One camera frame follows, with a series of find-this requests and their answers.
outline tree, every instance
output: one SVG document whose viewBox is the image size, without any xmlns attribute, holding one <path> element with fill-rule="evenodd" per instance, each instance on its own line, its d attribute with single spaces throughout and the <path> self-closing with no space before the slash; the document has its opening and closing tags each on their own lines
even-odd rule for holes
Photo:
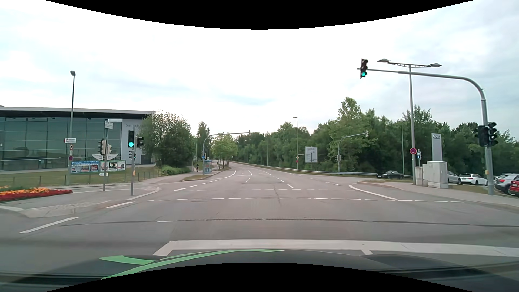
<svg viewBox="0 0 519 292">
<path fill-rule="evenodd" d="M 183 167 L 193 157 L 193 136 L 182 117 L 160 110 L 146 117 L 138 136 L 144 138 L 143 152 L 158 158 L 163 165 Z"/>
</svg>

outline street lamp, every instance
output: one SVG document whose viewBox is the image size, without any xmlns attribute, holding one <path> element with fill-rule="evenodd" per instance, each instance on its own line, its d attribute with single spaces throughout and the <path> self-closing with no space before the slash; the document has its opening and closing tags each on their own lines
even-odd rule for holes
<svg viewBox="0 0 519 292">
<path fill-rule="evenodd" d="M 72 106 L 70 107 L 70 128 L 69 128 L 69 136 L 68 138 L 72 138 L 72 119 L 74 118 L 74 85 L 76 83 L 76 72 L 70 71 L 70 74 L 72 75 Z M 68 171 L 66 174 L 66 185 L 70 185 L 70 173 L 71 173 L 71 164 L 72 161 L 68 160 Z"/>
<path fill-rule="evenodd" d="M 438 63 L 431 63 L 429 65 L 418 65 L 418 64 L 407 64 L 407 63 L 393 63 L 391 60 L 382 59 L 378 60 L 381 63 L 388 63 L 391 65 L 397 65 L 402 67 L 408 67 L 409 72 L 411 72 L 411 68 L 429 68 L 429 67 L 440 67 L 441 65 Z M 413 104 L 413 83 L 411 80 L 411 75 L 409 75 L 409 99 L 411 102 L 411 147 L 415 147 L 415 118 L 414 118 L 414 104 Z M 413 184 L 416 184 L 416 154 L 413 154 Z"/>
<path fill-rule="evenodd" d="M 299 145 L 298 145 L 298 141 L 297 141 L 297 132 L 298 132 L 298 124 L 297 124 L 297 117 L 296 116 L 293 116 L 293 118 L 295 119 L 295 156 L 298 157 L 299 156 Z M 296 159 L 296 163 L 295 163 L 295 169 L 299 169 L 299 159 Z"/>
</svg>

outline traffic light pole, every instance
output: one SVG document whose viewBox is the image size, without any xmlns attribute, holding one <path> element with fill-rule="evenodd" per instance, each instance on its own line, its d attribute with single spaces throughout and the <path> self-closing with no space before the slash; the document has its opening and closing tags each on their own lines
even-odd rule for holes
<svg viewBox="0 0 519 292">
<path fill-rule="evenodd" d="M 398 73 L 398 74 L 409 74 L 409 75 L 418 75 L 418 76 L 428 76 L 428 77 L 439 77 L 439 78 L 448 78 L 448 79 L 460 79 L 470 82 L 472 85 L 476 87 L 481 96 L 481 113 L 483 115 L 483 125 L 488 125 L 488 113 L 487 113 L 487 105 L 485 93 L 481 89 L 478 83 L 474 80 L 463 77 L 463 76 L 453 76 L 453 75 L 442 75 L 442 74 L 431 74 L 431 73 L 421 73 L 421 72 L 406 72 L 406 71 L 390 71 L 390 70 L 375 70 L 375 69 L 367 69 L 369 71 L 378 71 L 378 72 L 390 72 L 390 73 Z M 488 195 L 494 195 L 494 166 L 492 163 L 492 149 L 490 146 L 485 146 L 485 168 L 488 182 Z"/>
</svg>

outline cloudy sky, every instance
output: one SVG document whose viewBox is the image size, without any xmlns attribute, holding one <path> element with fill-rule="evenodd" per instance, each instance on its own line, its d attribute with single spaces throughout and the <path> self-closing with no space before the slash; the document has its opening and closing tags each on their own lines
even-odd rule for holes
<svg viewBox="0 0 519 292">
<path fill-rule="evenodd" d="M 159 110 L 211 133 L 313 131 L 346 97 L 392 120 L 409 109 L 407 75 L 368 72 L 429 64 L 485 88 L 490 121 L 519 136 L 519 1 L 474 0 L 418 14 L 298 30 L 223 30 L 154 23 L 47 1 L 0 0 L 0 105 Z M 456 127 L 482 122 L 468 82 L 413 77 L 414 101 Z"/>
</svg>

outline bush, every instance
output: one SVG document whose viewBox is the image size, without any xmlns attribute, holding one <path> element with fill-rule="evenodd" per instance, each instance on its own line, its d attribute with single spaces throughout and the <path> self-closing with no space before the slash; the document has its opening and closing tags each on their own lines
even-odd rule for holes
<svg viewBox="0 0 519 292">
<path fill-rule="evenodd" d="M 178 168 L 178 167 L 171 167 L 169 165 L 164 165 L 161 169 L 161 172 L 168 176 L 174 176 L 174 175 L 185 174 L 187 172 L 191 172 L 191 170 L 189 170 L 188 167 Z"/>
</svg>

